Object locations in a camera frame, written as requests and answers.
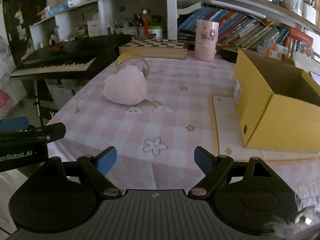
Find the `yellow tape roll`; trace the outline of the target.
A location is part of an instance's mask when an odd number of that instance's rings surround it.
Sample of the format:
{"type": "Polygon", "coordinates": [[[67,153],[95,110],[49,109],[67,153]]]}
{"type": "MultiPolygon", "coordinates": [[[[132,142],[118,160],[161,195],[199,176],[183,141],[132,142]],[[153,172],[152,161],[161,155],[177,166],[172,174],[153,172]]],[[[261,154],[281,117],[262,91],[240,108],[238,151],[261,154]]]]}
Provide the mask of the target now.
{"type": "Polygon", "coordinates": [[[118,58],[116,59],[116,73],[118,73],[121,68],[124,68],[125,66],[132,64],[134,66],[137,66],[138,69],[142,72],[144,77],[147,79],[150,72],[150,67],[146,59],[142,57],[140,54],[128,51],[123,54],[120,54],[118,58]]]}

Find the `white desk mat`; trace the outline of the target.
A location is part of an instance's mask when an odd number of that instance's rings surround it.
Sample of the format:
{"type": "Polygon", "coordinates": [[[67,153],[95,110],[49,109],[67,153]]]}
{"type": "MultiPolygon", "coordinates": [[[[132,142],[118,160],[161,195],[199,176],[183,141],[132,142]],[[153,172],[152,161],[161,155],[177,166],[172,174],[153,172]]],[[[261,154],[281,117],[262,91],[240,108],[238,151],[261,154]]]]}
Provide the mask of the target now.
{"type": "Polygon", "coordinates": [[[265,162],[316,161],[318,153],[274,152],[246,149],[233,97],[210,94],[208,98],[212,154],[228,155],[236,161],[259,157],[265,162]]]}

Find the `pink checkered tablecloth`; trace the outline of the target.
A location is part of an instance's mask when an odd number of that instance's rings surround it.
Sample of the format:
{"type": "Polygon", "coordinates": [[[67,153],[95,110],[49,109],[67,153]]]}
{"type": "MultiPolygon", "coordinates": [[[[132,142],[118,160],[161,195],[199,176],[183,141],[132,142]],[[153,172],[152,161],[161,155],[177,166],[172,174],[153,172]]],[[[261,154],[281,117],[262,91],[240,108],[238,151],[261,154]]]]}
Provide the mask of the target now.
{"type": "MultiPolygon", "coordinates": [[[[212,62],[146,59],[150,66],[147,100],[123,106],[102,95],[103,82],[116,70],[109,65],[53,117],[67,133],[48,146],[50,156],[74,161],[117,150],[107,177],[125,189],[191,189],[203,178],[194,150],[212,152],[210,94],[232,97],[234,64],[221,57],[212,62]]],[[[267,162],[295,191],[319,184],[319,160],[267,162]]]]}

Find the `pink plush toy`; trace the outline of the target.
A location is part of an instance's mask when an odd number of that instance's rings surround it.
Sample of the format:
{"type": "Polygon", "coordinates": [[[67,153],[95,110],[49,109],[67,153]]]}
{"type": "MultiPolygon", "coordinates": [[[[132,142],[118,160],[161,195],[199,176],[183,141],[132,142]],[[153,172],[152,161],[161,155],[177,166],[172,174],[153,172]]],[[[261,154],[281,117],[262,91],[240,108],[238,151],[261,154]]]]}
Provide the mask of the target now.
{"type": "Polygon", "coordinates": [[[147,81],[136,66],[129,65],[104,80],[102,94],[114,103],[137,105],[147,97],[147,81]]]}

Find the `black yamaha keyboard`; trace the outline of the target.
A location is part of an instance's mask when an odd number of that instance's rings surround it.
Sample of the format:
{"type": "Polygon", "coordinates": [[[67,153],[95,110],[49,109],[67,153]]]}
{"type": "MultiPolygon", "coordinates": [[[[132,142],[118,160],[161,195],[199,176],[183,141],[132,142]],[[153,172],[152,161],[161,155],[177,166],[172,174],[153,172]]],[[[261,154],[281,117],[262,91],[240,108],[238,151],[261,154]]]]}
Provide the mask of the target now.
{"type": "Polygon", "coordinates": [[[67,41],[32,52],[10,74],[31,80],[39,120],[50,120],[82,88],[119,56],[131,35],[112,34],[67,41]]]}

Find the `yellow cardboard box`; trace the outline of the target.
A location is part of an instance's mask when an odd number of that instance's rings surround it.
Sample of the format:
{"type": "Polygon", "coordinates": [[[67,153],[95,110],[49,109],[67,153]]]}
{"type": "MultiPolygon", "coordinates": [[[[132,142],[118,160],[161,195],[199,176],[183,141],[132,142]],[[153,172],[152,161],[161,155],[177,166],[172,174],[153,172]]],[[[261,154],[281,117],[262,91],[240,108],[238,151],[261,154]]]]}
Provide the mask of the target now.
{"type": "Polygon", "coordinates": [[[239,50],[233,97],[246,148],[319,153],[319,85],[305,70],[239,50]]]}

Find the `wooden chess board box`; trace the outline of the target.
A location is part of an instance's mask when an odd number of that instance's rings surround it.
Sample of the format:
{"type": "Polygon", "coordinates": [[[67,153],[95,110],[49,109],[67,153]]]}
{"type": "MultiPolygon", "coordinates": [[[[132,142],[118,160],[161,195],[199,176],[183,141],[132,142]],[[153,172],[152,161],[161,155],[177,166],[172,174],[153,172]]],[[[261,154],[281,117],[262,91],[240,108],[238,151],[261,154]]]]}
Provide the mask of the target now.
{"type": "Polygon", "coordinates": [[[132,40],[119,47],[119,53],[137,53],[143,57],[186,60],[188,43],[179,40],[132,40]]]}

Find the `smartphone with lit screen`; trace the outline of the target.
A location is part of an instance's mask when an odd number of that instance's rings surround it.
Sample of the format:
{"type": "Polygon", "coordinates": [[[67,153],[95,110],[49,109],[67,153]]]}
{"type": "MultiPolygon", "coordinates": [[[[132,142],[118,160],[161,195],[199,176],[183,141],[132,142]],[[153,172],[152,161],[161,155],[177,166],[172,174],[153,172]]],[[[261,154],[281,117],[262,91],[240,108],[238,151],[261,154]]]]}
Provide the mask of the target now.
{"type": "Polygon", "coordinates": [[[320,85],[320,75],[315,72],[309,72],[309,74],[320,85]]]}

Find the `pink cylindrical cup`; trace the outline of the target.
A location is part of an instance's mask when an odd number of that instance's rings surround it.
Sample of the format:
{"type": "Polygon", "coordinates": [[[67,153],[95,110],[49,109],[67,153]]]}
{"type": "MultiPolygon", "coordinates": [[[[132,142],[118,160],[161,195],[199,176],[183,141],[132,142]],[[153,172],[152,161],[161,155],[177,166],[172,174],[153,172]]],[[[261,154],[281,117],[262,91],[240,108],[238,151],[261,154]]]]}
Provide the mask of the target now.
{"type": "Polygon", "coordinates": [[[197,20],[195,38],[195,58],[211,62],[215,58],[219,24],[207,20],[197,20]]]}

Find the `row of leaning books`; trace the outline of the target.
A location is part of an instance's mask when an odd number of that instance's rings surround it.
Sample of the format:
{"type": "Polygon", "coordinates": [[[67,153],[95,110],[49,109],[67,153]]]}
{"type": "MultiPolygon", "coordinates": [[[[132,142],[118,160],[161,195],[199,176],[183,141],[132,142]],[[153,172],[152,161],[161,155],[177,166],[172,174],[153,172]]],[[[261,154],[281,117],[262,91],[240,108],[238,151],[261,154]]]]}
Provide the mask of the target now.
{"type": "Polygon", "coordinates": [[[217,43],[246,49],[255,50],[265,41],[282,45],[290,33],[288,27],[274,20],[265,20],[247,12],[229,8],[201,5],[199,9],[178,18],[178,38],[195,41],[198,20],[219,24],[217,43]]]}

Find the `white jar green lid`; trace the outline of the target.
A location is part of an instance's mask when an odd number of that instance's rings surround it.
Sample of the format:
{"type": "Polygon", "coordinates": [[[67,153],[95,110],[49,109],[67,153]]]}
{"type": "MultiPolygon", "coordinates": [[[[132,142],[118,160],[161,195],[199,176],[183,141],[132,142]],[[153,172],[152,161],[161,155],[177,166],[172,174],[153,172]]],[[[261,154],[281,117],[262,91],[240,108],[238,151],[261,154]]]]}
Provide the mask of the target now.
{"type": "Polygon", "coordinates": [[[149,37],[156,40],[163,38],[163,28],[161,25],[150,25],[148,27],[149,37]]]}

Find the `red white bottle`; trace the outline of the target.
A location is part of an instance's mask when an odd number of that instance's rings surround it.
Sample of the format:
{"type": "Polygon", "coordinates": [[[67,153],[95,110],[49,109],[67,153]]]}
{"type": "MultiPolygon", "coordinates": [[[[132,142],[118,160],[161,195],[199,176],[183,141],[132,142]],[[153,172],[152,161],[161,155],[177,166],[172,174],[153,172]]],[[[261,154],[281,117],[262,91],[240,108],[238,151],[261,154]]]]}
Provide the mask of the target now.
{"type": "Polygon", "coordinates": [[[144,9],[142,16],[143,16],[144,37],[148,37],[149,35],[148,11],[144,9]]]}

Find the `red box on books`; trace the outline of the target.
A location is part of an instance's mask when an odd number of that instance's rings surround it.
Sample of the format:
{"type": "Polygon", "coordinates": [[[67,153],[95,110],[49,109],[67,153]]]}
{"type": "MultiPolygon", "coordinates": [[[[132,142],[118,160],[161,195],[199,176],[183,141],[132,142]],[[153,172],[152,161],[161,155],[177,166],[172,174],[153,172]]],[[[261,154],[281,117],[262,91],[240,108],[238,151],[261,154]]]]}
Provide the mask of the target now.
{"type": "Polygon", "coordinates": [[[293,27],[290,27],[289,37],[310,46],[313,44],[312,37],[293,27]]]}

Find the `white bookshelf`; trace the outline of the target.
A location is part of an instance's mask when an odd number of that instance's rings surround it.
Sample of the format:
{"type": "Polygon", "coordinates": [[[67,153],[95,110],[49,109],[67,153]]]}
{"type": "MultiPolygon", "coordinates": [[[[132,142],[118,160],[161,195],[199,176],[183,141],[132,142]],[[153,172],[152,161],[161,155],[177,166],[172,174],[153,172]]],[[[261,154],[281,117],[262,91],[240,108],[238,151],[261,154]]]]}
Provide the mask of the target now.
{"type": "Polygon", "coordinates": [[[308,29],[319,34],[319,27],[302,16],[279,5],[265,0],[91,0],[68,8],[57,15],[50,16],[29,27],[35,49],[45,38],[57,30],[59,39],[66,40],[75,28],[87,24],[95,14],[99,15],[101,34],[115,28],[116,20],[130,18],[143,9],[150,9],[152,14],[160,15],[164,37],[176,39],[177,19],[182,15],[183,7],[202,2],[238,11],[249,12],[258,18],[281,22],[299,30],[308,29]]]}

